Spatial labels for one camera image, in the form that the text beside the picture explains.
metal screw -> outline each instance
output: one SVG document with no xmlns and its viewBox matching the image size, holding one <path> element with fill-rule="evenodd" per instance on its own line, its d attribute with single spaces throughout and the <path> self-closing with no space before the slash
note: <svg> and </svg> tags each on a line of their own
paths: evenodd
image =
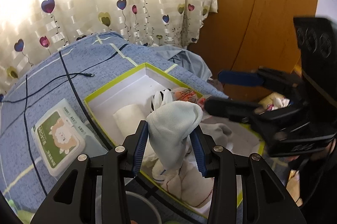
<svg viewBox="0 0 337 224">
<path fill-rule="evenodd" d="M 261 159 L 261 156 L 258 153 L 252 153 L 252 159 L 259 161 Z"/>
<path fill-rule="evenodd" d="M 115 151 L 116 151 L 117 153 L 124 152 L 124 151 L 125 151 L 125 147 L 124 147 L 124 146 L 117 146 L 117 147 L 115 148 Z"/>
<path fill-rule="evenodd" d="M 80 154 L 78 157 L 77 157 L 78 161 L 85 161 L 87 159 L 87 155 L 86 154 Z"/>
<path fill-rule="evenodd" d="M 214 149 L 214 151 L 216 151 L 216 152 L 222 152 L 222 151 L 223 151 L 223 147 L 220 146 L 220 145 L 215 145 L 215 146 L 213 147 L 213 149 Z"/>
</svg>

wet wipes package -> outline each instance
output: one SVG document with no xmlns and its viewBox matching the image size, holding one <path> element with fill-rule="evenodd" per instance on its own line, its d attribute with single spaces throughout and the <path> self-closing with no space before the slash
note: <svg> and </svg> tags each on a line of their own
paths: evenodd
<svg viewBox="0 0 337 224">
<path fill-rule="evenodd" d="M 66 99 L 46 112 L 31 133 L 44 164 L 55 177 L 61 175 L 81 153 L 89 156 L 106 153 Z"/>
</svg>

wall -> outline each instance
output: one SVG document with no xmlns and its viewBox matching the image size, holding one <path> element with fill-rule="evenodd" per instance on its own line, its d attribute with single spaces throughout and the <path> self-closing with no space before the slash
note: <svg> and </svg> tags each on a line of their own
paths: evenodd
<svg viewBox="0 0 337 224">
<path fill-rule="evenodd" d="M 318 0 L 316 16 L 327 17 L 337 23 L 337 0 Z"/>
</svg>

gray cloth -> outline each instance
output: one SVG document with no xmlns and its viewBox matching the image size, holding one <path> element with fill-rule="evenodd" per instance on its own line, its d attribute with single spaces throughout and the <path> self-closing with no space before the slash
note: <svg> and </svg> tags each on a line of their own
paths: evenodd
<svg viewBox="0 0 337 224">
<path fill-rule="evenodd" d="M 195 74 L 198 78 L 207 81 L 211 76 L 211 70 L 208 68 L 202 57 L 188 50 L 170 45 L 153 47 L 157 55 L 183 66 L 186 70 Z"/>
</svg>

pink heart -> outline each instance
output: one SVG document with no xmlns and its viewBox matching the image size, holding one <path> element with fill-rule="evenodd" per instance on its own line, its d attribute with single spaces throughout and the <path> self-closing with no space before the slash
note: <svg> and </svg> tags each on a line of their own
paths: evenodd
<svg viewBox="0 0 337 224">
<path fill-rule="evenodd" d="M 43 47 L 48 47 L 49 45 L 50 45 L 50 42 L 49 42 L 49 40 L 47 39 L 47 37 L 46 36 L 44 36 L 44 37 L 41 37 L 40 38 L 40 44 L 43 46 Z"/>
<path fill-rule="evenodd" d="M 188 4 L 187 6 L 189 11 L 193 11 L 194 10 L 194 5 Z"/>
<path fill-rule="evenodd" d="M 137 6 L 132 6 L 132 12 L 137 15 Z"/>
</svg>

